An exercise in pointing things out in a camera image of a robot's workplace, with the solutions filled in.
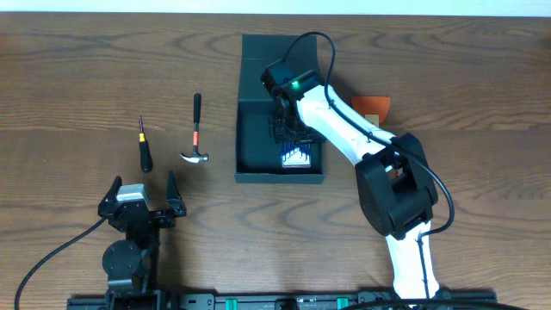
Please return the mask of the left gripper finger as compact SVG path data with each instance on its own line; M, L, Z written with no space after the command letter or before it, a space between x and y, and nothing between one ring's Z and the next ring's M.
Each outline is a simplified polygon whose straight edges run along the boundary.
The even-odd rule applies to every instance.
M104 196L105 202L112 202L116 200L117 193L122 186L122 180L120 176L116 176L107 194Z
M182 197L176 185L174 172L170 170L167 179L166 201L168 203L179 203L181 200Z

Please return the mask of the blue precision screwdriver set case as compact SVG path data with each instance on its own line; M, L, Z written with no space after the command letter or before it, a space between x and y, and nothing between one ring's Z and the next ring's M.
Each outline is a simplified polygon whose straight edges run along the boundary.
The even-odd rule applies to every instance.
M312 165L311 145L282 142L280 158L284 169L310 168Z

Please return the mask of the orange scraper wooden handle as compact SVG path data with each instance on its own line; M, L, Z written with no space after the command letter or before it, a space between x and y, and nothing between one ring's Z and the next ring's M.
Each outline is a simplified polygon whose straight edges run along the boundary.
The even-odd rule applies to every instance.
M391 106L388 96L353 96L352 108L367 121L379 127L387 118Z

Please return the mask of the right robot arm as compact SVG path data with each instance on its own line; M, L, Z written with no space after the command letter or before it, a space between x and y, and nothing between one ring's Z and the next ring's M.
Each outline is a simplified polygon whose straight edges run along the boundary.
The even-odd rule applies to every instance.
M398 297L435 297L440 286L427 238L437 193L419 140L373 125L315 71L297 75L278 60L260 80L294 134L320 133L354 166L362 213L386 239Z

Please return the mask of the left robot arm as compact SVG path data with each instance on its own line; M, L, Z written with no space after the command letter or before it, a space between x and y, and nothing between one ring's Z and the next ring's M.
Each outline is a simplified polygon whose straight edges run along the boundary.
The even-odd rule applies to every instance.
M124 185L121 177L116 177L99 203L98 215L125 234L102 256L110 309L164 307L168 294L157 284L159 232L174 227L176 219L187 213L173 172L168 175L166 201L166 209L151 210L144 184Z

